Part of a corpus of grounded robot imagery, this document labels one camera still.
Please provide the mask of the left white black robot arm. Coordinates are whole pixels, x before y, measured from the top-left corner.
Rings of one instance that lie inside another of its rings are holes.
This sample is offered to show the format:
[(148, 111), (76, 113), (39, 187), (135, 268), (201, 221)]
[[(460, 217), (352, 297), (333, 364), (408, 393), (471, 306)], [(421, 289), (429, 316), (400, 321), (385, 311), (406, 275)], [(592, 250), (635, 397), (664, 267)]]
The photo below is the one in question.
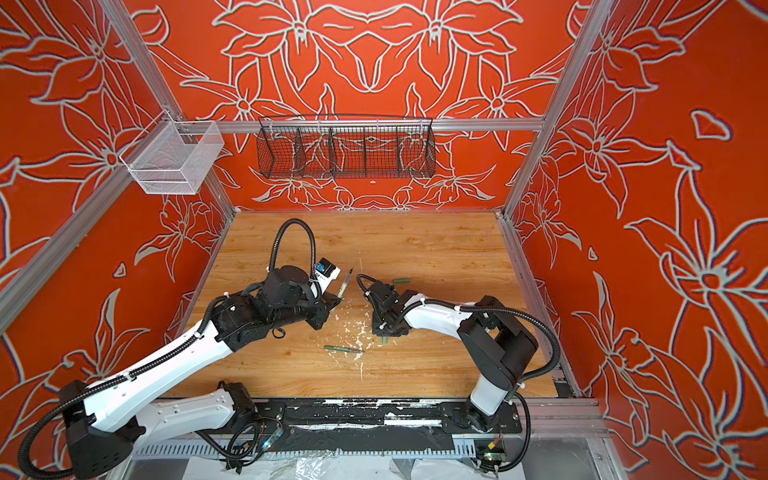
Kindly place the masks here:
[[(291, 218), (273, 242), (267, 276), (233, 294), (214, 298), (202, 319), (173, 342), (134, 365), (93, 384), (74, 381), (59, 392), (56, 407), (22, 440), (17, 461), (32, 479), (90, 479), (123, 463), (134, 450), (161, 437), (216, 430), (250, 411), (243, 386), (221, 385), (210, 395), (160, 406), (156, 399), (192, 374), (285, 327), (305, 322), (323, 327), (340, 298), (328, 293), (340, 270), (318, 258), (313, 231)], [(33, 463), (38, 435), (56, 418), (65, 424), (70, 468), (47, 470)]]

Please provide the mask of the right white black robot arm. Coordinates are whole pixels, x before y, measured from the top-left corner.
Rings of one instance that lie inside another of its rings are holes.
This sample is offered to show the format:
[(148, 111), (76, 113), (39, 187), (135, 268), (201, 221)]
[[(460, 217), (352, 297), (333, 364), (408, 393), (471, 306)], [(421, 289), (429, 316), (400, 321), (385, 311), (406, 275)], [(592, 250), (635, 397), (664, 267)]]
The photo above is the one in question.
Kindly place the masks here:
[(451, 303), (414, 290), (396, 291), (369, 275), (356, 277), (373, 309), (372, 333), (400, 337), (429, 330), (462, 342), (479, 378), (459, 424), (488, 432), (498, 424), (501, 406), (523, 385), (560, 364), (562, 348), (555, 332), (529, 313), (503, 305), (492, 296), (476, 303)]

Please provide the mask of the light green pen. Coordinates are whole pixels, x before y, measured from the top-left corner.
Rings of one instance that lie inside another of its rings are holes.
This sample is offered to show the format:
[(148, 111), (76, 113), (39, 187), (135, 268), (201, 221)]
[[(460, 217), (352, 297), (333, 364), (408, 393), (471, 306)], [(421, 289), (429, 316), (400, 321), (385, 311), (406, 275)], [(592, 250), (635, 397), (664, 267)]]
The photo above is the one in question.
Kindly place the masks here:
[(342, 284), (341, 284), (341, 287), (340, 287), (340, 289), (339, 289), (339, 292), (338, 292), (338, 297), (339, 297), (340, 299), (343, 299), (343, 298), (344, 298), (344, 295), (345, 295), (345, 292), (346, 292), (346, 290), (347, 290), (347, 287), (348, 287), (348, 285), (349, 285), (349, 283), (350, 283), (350, 281), (351, 281), (351, 278), (352, 278), (352, 276), (353, 276), (353, 271), (354, 271), (354, 267), (351, 267), (351, 268), (349, 269), (349, 271), (347, 272), (347, 274), (346, 274), (346, 277), (345, 277), (344, 281), (343, 281), (343, 282), (342, 282)]

